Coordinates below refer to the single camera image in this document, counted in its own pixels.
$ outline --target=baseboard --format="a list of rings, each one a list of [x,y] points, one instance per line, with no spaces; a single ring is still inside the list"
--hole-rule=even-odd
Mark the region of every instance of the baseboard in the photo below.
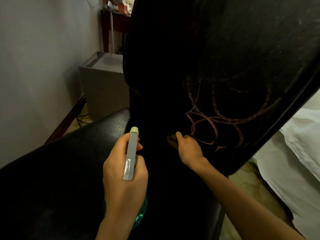
[[[50,137],[46,140],[44,144],[48,144],[62,137],[71,125],[72,121],[77,117],[78,114],[81,113],[85,104],[86,98],[85,95],[82,95],[82,97],[78,100],[75,106],[71,109],[71,111],[67,114],[67,116],[63,119],[60,125],[58,125],[58,127],[54,130],[54,132],[50,135]]]

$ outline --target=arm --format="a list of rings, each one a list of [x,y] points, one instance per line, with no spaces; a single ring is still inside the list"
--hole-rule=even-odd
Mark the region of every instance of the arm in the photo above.
[[[194,138],[176,133],[182,162],[197,173],[222,205],[242,239],[302,240],[290,226],[232,184],[208,160]]]
[[[123,179],[128,141],[129,133],[120,137],[103,164],[106,216],[96,240],[126,240],[146,196],[148,170],[142,156],[137,155],[133,180]]]

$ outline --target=chair seat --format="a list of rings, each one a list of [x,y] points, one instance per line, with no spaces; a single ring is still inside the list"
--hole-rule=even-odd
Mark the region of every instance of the chair seat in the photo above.
[[[129,118],[129,109],[122,109],[0,169],[3,236],[95,239],[103,218],[102,165],[116,140],[130,130]],[[220,204],[182,164],[176,149],[164,140],[161,145],[140,136],[149,170],[149,202],[129,238],[217,239]]]

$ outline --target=person's left hand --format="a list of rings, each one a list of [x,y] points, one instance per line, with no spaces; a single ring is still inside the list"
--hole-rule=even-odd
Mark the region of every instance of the person's left hand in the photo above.
[[[146,196],[148,170],[143,157],[137,155],[133,180],[126,181],[123,179],[129,136],[130,133],[127,133],[118,139],[109,157],[104,162],[103,184],[106,216],[112,215],[112,218],[121,219],[121,222],[123,219],[130,219],[130,224],[133,225]],[[137,151],[141,149],[142,145],[138,142]]]

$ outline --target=gray box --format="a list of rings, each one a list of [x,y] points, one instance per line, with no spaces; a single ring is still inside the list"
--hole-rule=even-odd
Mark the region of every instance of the gray box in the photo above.
[[[122,55],[97,52],[79,66],[91,120],[129,107],[129,87],[122,69]]]

